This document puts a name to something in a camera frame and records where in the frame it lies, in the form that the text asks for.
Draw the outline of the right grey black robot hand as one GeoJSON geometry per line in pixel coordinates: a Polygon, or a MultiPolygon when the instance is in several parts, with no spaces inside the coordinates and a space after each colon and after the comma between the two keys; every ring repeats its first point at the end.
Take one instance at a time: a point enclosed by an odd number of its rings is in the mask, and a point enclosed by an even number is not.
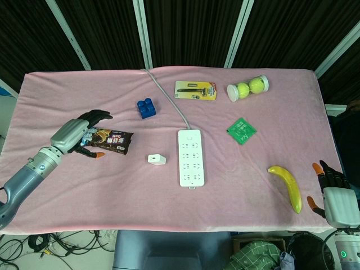
{"type": "Polygon", "coordinates": [[[359,229],[358,200],[345,175],[322,160],[318,164],[313,163],[312,168],[318,178],[323,208],[320,208],[311,196],[307,196],[311,210],[336,229],[359,229]]]}

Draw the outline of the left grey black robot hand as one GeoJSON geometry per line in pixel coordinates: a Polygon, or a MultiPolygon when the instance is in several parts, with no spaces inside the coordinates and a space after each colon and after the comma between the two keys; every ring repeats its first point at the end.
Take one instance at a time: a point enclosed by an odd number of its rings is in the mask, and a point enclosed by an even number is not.
{"type": "Polygon", "coordinates": [[[81,145],[83,136],[97,123],[113,117],[110,112],[104,110],[91,110],[85,112],[76,119],[65,123],[52,137],[51,146],[57,148],[62,154],[77,152],[89,158],[101,158],[103,152],[91,152],[81,145]]]}

